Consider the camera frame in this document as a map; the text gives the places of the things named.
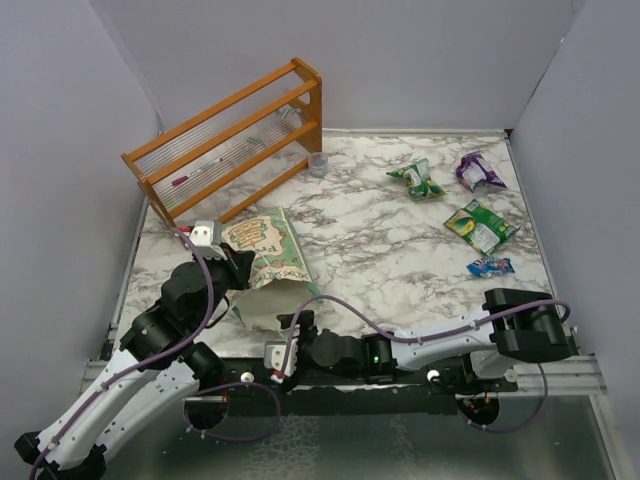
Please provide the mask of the orange wooden rack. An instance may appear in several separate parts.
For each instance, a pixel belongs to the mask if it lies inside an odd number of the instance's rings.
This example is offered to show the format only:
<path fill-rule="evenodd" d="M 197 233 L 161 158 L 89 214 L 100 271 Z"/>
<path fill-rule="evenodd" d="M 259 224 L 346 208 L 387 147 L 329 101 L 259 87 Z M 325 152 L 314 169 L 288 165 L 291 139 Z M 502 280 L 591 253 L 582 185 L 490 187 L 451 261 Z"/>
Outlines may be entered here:
<path fill-rule="evenodd" d="M 231 220 L 308 166 L 312 153 L 323 149 L 323 83 L 319 72 L 300 58 L 242 88 L 178 126 L 159 134 L 121 158 L 160 222 L 168 229 L 207 198 L 218 194 L 292 144 L 302 151 L 299 162 L 288 166 L 256 191 L 237 200 L 224 213 Z M 298 115 L 280 120 L 284 106 L 301 108 Z M 264 146 L 246 140 L 259 138 Z M 224 161 L 174 188 L 171 181 L 214 159 Z"/>

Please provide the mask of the purple marker pen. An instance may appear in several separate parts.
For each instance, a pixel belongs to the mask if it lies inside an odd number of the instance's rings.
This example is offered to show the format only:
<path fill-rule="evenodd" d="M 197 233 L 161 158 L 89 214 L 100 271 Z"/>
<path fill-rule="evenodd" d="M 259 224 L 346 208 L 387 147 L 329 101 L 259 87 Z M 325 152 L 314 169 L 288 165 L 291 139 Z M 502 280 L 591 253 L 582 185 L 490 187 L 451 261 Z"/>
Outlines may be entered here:
<path fill-rule="evenodd" d="M 214 158 L 210 161 L 208 161 L 207 163 L 202 164 L 201 166 L 199 166 L 198 168 L 182 175 L 179 178 L 176 178 L 174 180 L 171 181 L 171 186 L 176 188 L 178 186 L 180 186 L 181 184 L 187 182 L 189 179 L 200 175 L 201 173 L 204 173 L 205 171 L 213 168 L 214 166 L 216 166 L 217 164 L 223 162 L 224 159 L 223 158 Z"/>

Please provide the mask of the blue candy packet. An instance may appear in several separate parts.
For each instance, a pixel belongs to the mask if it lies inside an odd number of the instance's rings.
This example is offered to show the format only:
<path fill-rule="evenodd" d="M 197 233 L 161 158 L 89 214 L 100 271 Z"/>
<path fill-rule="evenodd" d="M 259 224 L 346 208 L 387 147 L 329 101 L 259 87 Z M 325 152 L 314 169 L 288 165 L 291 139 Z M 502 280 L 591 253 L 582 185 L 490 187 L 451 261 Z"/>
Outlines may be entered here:
<path fill-rule="evenodd" d="M 477 278 L 491 278 L 515 272 L 509 258 L 486 257 L 467 265 L 468 272 Z"/>

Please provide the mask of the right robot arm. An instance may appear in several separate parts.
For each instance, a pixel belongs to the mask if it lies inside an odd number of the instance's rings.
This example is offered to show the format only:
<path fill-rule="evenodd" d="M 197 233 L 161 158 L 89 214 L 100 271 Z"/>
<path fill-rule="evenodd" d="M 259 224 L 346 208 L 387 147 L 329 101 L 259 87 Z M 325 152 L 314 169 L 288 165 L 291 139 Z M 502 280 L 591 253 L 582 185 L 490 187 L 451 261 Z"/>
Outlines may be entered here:
<path fill-rule="evenodd" d="M 442 392 L 470 395 L 497 387 L 515 364 L 572 356 L 569 314 L 569 305 L 548 293 L 494 288 L 481 306 L 439 326 L 389 332 L 374 325 L 354 337 L 319 330 L 313 311 L 301 306 L 280 316 L 288 335 L 265 345 L 263 362 L 271 381 L 287 387 L 391 385 L 423 374 Z"/>

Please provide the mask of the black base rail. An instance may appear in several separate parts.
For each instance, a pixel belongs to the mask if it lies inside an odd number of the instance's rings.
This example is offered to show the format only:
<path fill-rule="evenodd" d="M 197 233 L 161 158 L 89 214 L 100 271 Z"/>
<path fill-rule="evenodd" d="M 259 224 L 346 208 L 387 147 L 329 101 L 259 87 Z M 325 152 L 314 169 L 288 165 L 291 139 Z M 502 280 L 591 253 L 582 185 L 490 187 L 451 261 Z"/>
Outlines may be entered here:
<path fill-rule="evenodd" d="M 426 367 L 416 372 L 344 377 L 340 371 L 321 369 L 304 355 L 293 376 L 277 384 L 270 379 L 272 370 L 257 358 L 222 360 L 206 353 L 202 344 L 192 350 L 194 356 L 186 359 L 186 365 L 195 369 L 198 390 L 186 402 L 185 412 L 198 428 L 211 428 L 225 415 L 453 415 L 456 395 L 479 397 L 517 390 L 505 379 L 476 378 L 466 356 L 436 362 L 438 374 L 428 380 Z"/>

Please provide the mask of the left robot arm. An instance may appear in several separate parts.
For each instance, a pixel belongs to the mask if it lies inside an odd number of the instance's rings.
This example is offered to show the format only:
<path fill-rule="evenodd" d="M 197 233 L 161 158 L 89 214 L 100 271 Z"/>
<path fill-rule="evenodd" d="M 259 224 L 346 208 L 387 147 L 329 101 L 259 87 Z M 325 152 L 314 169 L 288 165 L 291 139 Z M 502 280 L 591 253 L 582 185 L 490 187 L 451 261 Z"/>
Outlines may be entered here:
<path fill-rule="evenodd" d="M 168 407 L 214 392 L 224 362 L 197 341 L 230 291 L 249 287 L 252 251 L 221 244 L 194 254 L 135 318 L 98 377 L 46 429 L 22 434 L 14 448 L 32 479 L 100 479 L 112 458 Z"/>

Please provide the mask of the small clear plastic cup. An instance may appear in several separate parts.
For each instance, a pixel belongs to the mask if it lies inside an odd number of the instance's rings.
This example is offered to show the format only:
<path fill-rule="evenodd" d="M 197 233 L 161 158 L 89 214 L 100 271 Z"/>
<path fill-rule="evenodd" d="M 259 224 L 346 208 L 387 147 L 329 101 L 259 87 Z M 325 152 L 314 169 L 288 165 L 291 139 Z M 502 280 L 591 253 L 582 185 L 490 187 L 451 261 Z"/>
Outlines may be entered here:
<path fill-rule="evenodd" d="M 323 178 L 329 171 L 328 156 L 323 152 L 315 152 L 309 156 L 308 169 L 311 176 Z"/>

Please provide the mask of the grey clip on rack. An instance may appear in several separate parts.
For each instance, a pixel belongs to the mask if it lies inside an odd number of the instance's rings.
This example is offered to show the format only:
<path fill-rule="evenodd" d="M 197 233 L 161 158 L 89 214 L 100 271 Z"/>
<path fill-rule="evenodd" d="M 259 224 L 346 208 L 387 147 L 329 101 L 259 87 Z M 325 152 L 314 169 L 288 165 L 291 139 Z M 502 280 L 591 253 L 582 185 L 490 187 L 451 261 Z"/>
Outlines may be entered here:
<path fill-rule="evenodd" d="M 281 107 L 278 111 L 277 111 L 277 116 L 280 120 L 287 120 L 289 117 L 292 117 L 294 115 L 298 115 L 302 112 L 301 108 L 294 108 L 291 106 L 284 106 Z"/>

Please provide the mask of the purple snack packet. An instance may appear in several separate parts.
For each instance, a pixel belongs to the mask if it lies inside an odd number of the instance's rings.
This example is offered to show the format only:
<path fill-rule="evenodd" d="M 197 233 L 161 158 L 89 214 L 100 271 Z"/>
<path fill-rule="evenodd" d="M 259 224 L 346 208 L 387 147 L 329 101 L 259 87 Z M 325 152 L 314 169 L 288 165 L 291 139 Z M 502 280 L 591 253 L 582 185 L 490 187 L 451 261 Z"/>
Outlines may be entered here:
<path fill-rule="evenodd" d="M 507 185 L 480 152 L 464 155 L 455 168 L 459 183 L 470 192 L 481 186 L 506 189 Z"/>

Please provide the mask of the green yellow snack packet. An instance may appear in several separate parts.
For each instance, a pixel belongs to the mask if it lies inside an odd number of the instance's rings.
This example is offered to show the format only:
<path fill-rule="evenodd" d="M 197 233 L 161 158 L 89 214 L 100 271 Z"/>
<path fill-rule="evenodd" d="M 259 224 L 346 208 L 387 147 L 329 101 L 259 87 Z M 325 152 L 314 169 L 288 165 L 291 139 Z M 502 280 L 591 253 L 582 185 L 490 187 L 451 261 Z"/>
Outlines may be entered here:
<path fill-rule="evenodd" d="M 429 170 L 429 160 L 422 158 L 415 163 L 399 169 L 389 171 L 387 176 L 401 179 L 408 188 L 408 195 L 413 200 L 427 200 L 439 198 L 447 192 L 432 179 Z"/>

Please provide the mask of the green paper bag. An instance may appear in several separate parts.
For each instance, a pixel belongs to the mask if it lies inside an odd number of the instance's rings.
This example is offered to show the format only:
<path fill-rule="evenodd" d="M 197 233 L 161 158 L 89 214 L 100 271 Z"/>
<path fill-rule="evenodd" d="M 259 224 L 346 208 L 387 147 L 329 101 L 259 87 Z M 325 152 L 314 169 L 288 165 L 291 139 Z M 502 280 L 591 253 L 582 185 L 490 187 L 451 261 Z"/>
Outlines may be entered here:
<path fill-rule="evenodd" d="M 262 210 L 227 224 L 222 238 L 236 251 L 255 254 L 249 288 L 230 295 L 232 311 L 248 330 L 280 330 L 279 315 L 294 313 L 319 293 L 285 209 Z"/>

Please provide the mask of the green chips packet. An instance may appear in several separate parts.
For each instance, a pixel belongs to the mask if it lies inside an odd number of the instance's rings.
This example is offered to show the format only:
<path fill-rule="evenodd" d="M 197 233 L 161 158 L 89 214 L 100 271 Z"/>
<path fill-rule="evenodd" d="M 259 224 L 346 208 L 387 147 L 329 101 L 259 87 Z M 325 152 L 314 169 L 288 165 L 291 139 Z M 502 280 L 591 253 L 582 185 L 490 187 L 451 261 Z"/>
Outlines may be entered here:
<path fill-rule="evenodd" d="M 444 226 L 483 256 L 494 254 L 519 231 L 478 200 L 459 208 Z"/>

